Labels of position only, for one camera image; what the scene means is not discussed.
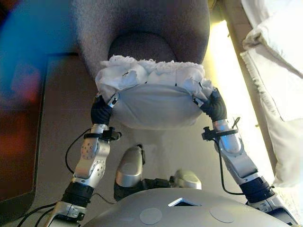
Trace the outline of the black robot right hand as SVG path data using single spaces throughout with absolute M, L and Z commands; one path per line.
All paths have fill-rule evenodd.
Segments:
M 202 101 L 197 97 L 193 97 L 193 102 L 202 110 L 206 115 L 208 115 L 212 122 L 226 120 L 227 119 L 227 109 L 224 100 L 215 87 L 206 101 Z

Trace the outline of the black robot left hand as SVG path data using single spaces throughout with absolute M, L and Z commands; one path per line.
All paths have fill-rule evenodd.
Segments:
M 115 93 L 109 101 L 105 101 L 100 92 L 98 92 L 93 101 L 90 111 L 92 124 L 109 125 L 113 107 L 117 104 L 119 95 Z

